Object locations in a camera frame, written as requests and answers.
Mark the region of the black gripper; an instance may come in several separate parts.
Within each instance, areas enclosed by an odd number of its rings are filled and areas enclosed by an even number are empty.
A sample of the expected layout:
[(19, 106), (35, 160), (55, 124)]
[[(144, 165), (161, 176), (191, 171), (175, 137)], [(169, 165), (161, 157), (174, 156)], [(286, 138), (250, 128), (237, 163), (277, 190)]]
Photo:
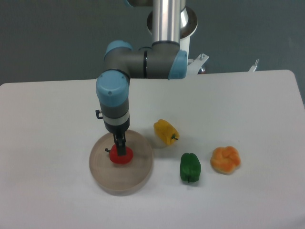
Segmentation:
[(114, 143), (118, 156), (126, 155), (126, 139), (125, 132), (130, 126), (130, 113), (129, 110), (119, 118), (109, 118), (102, 114), (101, 110), (95, 110), (97, 119), (104, 121), (106, 129), (113, 134)]

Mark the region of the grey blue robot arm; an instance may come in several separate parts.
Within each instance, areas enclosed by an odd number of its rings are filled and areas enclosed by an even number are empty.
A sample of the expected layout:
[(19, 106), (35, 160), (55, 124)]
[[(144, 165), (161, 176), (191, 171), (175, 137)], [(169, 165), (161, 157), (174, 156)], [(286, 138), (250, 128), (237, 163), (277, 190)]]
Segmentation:
[(152, 7), (152, 46), (135, 51), (121, 40), (111, 42), (104, 55), (104, 72), (96, 82), (96, 94), (106, 129), (113, 134), (119, 156), (126, 155), (125, 132), (130, 125), (131, 78), (183, 79), (188, 55), (180, 49), (183, 0), (128, 0), (132, 7)]

